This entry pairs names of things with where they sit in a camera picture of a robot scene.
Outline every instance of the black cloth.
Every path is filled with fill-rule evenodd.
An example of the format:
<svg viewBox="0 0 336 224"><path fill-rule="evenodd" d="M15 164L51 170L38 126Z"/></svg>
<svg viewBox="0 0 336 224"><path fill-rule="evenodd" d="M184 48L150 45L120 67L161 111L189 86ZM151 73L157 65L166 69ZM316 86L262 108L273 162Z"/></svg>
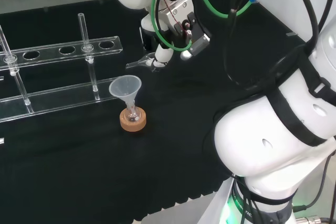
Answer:
<svg viewBox="0 0 336 224"><path fill-rule="evenodd" d="M227 178L203 159L202 139L214 112L246 95L226 77L226 20L193 0L195 14L211 32L211 44L185 62L175 54L164 71L125 71L144 52L143 10L102 0L0 15L12 49L80 40L78 13L89 38L120 36L124 51L95 60L97 79L134 74L142 80L136 104L148 123L140 133L119 125L120 100L82 106L0 124L0 223L128 224L147 214L218 190ZM229 0L210 0L229 12ZM285 52L302 43L259 4L237 18L228 67L239 81L266 73ZM20 69L28 92L88 82L84 60ZM0 96L17 95L1 72Z"/></svg>

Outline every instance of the transparent funnel stem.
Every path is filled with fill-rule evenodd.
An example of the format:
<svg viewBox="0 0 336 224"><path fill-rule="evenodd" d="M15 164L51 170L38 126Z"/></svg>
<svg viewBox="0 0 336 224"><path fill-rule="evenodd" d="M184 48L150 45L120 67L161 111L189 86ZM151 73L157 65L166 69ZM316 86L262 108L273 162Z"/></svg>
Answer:
<svg viewBox="0 0 336 224"><path fill-rule="evenodd" d="M140 119L141 117L141 112L140 110L135 106L134 101L131 103L126 103L127 105L127 111L126 113L126 119L130 122L136 122Z"/></svg>
<svg viewBox="0 0 336 224"><path fill-rule="evenodd" d="M19 72L15 73L14 79L15 79L16 85L17 85L17 87L18 87L18 89L19 89L19 91L20 91L20 93L23 97L25 105L30 105L30 100L29 100L26 88L25 88L25 86L22 82L22 79L21 79L21 76L20 76Z"/></svg>

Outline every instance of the black cable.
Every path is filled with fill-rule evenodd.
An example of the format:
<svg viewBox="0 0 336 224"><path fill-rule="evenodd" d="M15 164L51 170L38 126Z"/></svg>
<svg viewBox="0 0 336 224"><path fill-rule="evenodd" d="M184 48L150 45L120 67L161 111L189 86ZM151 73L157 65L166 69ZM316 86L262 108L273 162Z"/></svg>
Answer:
<svg viewBox="0 0 336 224"><path fill-rule="evenodd" d="M322 180L321 180L321 185L320 185L320 189L315 197L315 199L308 205L302 205L302 206L294 206L293 207L293 212L300 212L300 211L304 211L307 210L308 208L312 207L320 198L321 193L323 191L323 187L324 187L324 182L325 182L325 177L327 175L327 170L328 170L328 165L329 165L329 161L331 159L331 157L334 155L334 153L330 154L327 158L327 161L325 162L324 165L324 170L323 170L323 175L322 175Z"/></svg>
<svg viewBox="0 0 336 224"><path fill-rule="evenodd" d="M243 202L244 202L244 206L243 206L243 213L242 213L242 219L241 219L241 221L240 221L240 224L244 224L244 222L245 222L245 213L246 213L246 205L247 205L247 203L246 203L246 197L245 197L245 195L243 195Z"/></svg>
<svg viewBox="0 0 336 224"><path fill-rule="evenodd" d="M259 210L259 207L257 206L256 202L254 200L252 200L253 204L255 205L257 211L258 211L258 214L259 214L259 218L261 219L261 224L264 224L264 219L260 213L260 210Z"/></svg>
<svg viewBox="0 0 336 224"><path fill-rule="evenodd" d="M159 21L159 5L160 5L160 0L156 0L156 3L155 3L155 10L154 10L154 14L155 14L155 20L156 20L156 25L158 26L158 30L159 30L159 33L161 34L161 36L166 40L166 41L169 41L167 40L167 38L164 36L164 32L163 30L161 29L161 25L160 25L160 21Z"/></svg>
<svg viewBox="0 0 336 224"><path fill-rule="evenodd" d="M326 177L326 175L327 175L327 170L328 170L329 161L330 161L331 157L333 156L333 154L334 154L334 153L332 153L331 155L329 155L328 158L327 158L327 161L325 162L319 192L317 193L315 199L314 199L310 204L307 205L307 208L312 207L312 206L318 201L318 199L319 199L320 196L321 196L321 193L322 193L322 190L323 190L323 187L324 187L325 177Z"/></svg>
<svg viewBox="0 0 336 224"><path fill-rule="evenodd" d="M330 222L330 218L320 218L320 219L321 219L321 223L329 223Z"/></svg>
<svg viewBox="0 0 336 224"><path fill-rule="evenodd" d="M306 49L305 49L305 53L309 56L311 55L312 51L314 50L317 41L319 39L319 25L317 22L317 18L315 15L315 11L314 8L310 2L310 0L303 0L304 5L306 6L306 9L308 11L308 15L310 18L310 22L311 22L311 27L312 27L312 31L313 31L313 35L311 37L310 40L307 41L306 43Z"/></svg>
<svg viewBox="0 0 336 224"><path fill-rule="evenodd" d="M255 215L253 214L253 206L252 206L252 202L251 202L251 199L250 198L247 198L247 200L248 200L248 204L249 204L249 206L250 206L250 214L252 215L252 220L253 220L253 223L254 224L256 224L257 223L257 221L256 221L256 217L255 217Z"/></svg>
<svg viewBox="0 0 336 224"><path fill-rule="evenodd" d="M329 224L332 224L332 222L333 222L333 218L334 218L334 214L335 214L335 206L336 206L336 183L335 183L335 188L334 188L334 196L332 197L332 205L331 205Z"/></svg>
<svg viewBox="0 0 336 224"><path fill-rule="evenodd" d="M331 9L332 2L333 2L333 0L327 0L327 3L326 3L325 8L324 8L324 12L322 14L322 17L321 17L321 20L320 20L320 23L319 23L319 32L322 31L322 28L324 27L324 24L326 23L326 20L328 18L328 15L329 15L329 12L330 12L330 9Z"/></svg>

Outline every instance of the wire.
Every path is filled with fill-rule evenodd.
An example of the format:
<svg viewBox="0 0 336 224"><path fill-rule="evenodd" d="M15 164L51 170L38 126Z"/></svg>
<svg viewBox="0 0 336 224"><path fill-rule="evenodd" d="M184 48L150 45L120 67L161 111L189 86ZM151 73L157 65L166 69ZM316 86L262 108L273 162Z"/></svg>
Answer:
<svg viewBox="0 0 336 224"><path fill-rule="evenodd" d="M335 214L335 206L336 206L336 183L335 183L335 188L334 188L334 196L332 197L332 205L331 205L331 211L330 211L329 224L333 223L333 218L334 218L334 214Z"/></svg>
<svg viewBox="0 0 336 224"><path fill-rule="evenodd" d="M327 170L328 170L328 165L329 165L329 161L331 159L331 157L334 155L334 153L330 154L327 158L327 161L325 162L324 165L324 170L323 170L323 175L322 175L322 180L321 180L321 185L320 185L320 189L315 197L315 199L308 205L302 205L302 206L293 206L293 212L300 212L300 211L304 211L307 210L308 208L312 207L320 198L321 193L323 191L323 187L324 187L324 182L325 182L325 177L327 175Z"/></svg>
<svg viewBox="0 0 336 224"><path fill-rule="evenodd" d="M330 222L330 218L320 218L321 223L329 223ZM332 224L336 224L336 220L333 219L332 220Z"/></svg>
<svg viewBox="0 0 336 224"><path fill-rule="evenodd" d="M332 5L333 0L327 0L327 3L325 5L324 8L324 12L322 14L320 23L319 23L319 32L322 31L322 28L324 27L324 24L326 23L327 17L329 15L330 9L331 9L331 5Z"/></svg>
<svg viewBox="0 0 336 224"><path fill-rule="evenodd" d="M314 8L310 2L310 0L303 0L304 5L306 6L306 9L308 11L308 15L310 18L310 22L311 22L311 27L312 27L312 31L313 31L313 35L311 37L311 39L306 43L306 49L305 49L305 53L307 55L311 55L312 51L314 50L317 41L319 39L319 25L317 22L317 18L314 12Z"/></svg>
<svg viewBox="0 0 336 224"><path fill-rule="evenodd" d="M251 215L252 215L252 220L253 220L253 223L257 223L256 222L256 217L255 217L255 215L252 213L252 209L253 209L253 206L252 206L252 202L251 202L251 199L250 198L247 198L247 200L248 200L248 204L249 204L249 206L250 206L250 211L251 211Z"/></svg>
<svg viewBox="0 0 336 224"><path fill-rule="evenodd" d="M212 4L209 2L209 0L203 0L203 2L205 3L205 5L208 7L208 9L214 13L215 15L217 15L218 17L220 18L228 18L228 15L227 14L223 14L223 13L220 13L219 11L217 11L213 6ZM247 4L242 8L240 9L239 11L237 11L237 16L239 16L240 14L242 14L244 11L247 10L247 8L251 5L252 3L250 1L247 2Z"/></svg>
<svg viewBox="0 0 336 224"><path fill-rule="evenodd" d="M167 4L167 1L164 0L164 2L165 2L165 4L166 4L167 9L169 10L170 14L173 16L173 19L175 20L175 22L181 27L182 31L184 31L185 34L187 35L187 31L184 29L184 27L181 25L181 23L177 22L177 20L176 20L174 14L173 14L173 12L170 10L170 8L169 8L169 6L168 6L168 4Z"/></svg>
<svg viewBox="0 0 336 224"><path fill-rule="evenodd" d="M325 162L319 192L317 193L315 199L314 199L310 204L307 205L307 208L312 207L312 206L318 201L318 199L319 199L320 196L321 196L321 193L322 193L322 190L323 190L323 187L324 187L325 177L326 177L326 175L327 175L327 170L328 170L329 161L330 161L331 157L333 156L333 154L334 154L334 153L332 153L331 155L329 155L328 158L327 158L327 161Z"/></svg>
<svg viewBox="0 0 336 224"><path fill-rule="evenodd" d="M184 48L177 48L177 47L174 47L173 45L171 45L169 42L167 42L167 41L165 40L165 38L164 38L164 37L161 35L161 33L159 32L158 27L156 26L156 24L158 24L158 26L159 26L159 25L160 25L160 22L156 21L156 23L155 23L155 10L157 10L157 9L155 9L155 2L156 2L156 4L158 5L158 2L159 2L159 1L160 1L160 0L152 0L152 5L151 5L151 21L152 21L152 25L153 25L153 28L154 28L154 31L155 31L157 37L158 37L159 40L160 40L162 43L164 43L167 47L169 47L169 48L171 48L171 49L173 49L173 50L175 50L175 51L183 52L183 51L188 50L188 49L191 47L191 45L192 45L192 41L191 41L191 40L189 41L189 44L188 44L186 47L184 47Z"/></svg>
<svg viewBox="0 0 336 224"><path fill-rule="evenodd" d="M263 219L263 217L262 217L262 215L261 215L261 212L260 212L260 210L259 210L259 207L257 206L257 204L256 204L256 202L255 202L254 200L252 200L252 202L253 202L254 206L256 207L256 209L257 209L257 211L258 211L259 218L260 218L260 220L261 220L261 224L264 224L264 219Z"/></svg>
<svg viewBox="0 0 336 224"><path fill-rule="evenodd" d="M243 213L241 214L241 221L240 221L240 224L244 224L244 222L245 222L245 214L246 214L246 207L247 207L247 203L246 203L246 197L245 197L245 195L243 196L243 201L244 201L244 206L243 206Z"/></svg>

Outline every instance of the clear plastic stand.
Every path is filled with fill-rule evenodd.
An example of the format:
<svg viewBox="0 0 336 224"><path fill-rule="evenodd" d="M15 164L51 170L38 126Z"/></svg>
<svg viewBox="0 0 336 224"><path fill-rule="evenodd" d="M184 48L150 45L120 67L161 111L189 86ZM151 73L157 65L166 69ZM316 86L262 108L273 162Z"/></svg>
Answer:
<svg viewBox="0 0 336 224"><path fill-rule="evenodd" d="M9 70L21 95L0 100L0 122L25 118L51 111L115 99L109 85L115 78L96 80L94 58L115 55L122 51L119 37L89 40L83 13L78 14L82 41L33 47L11 51L0 26L0 71ZM84 58L91 82L57 89L27 93L19 74L22 67Z"/></svg>

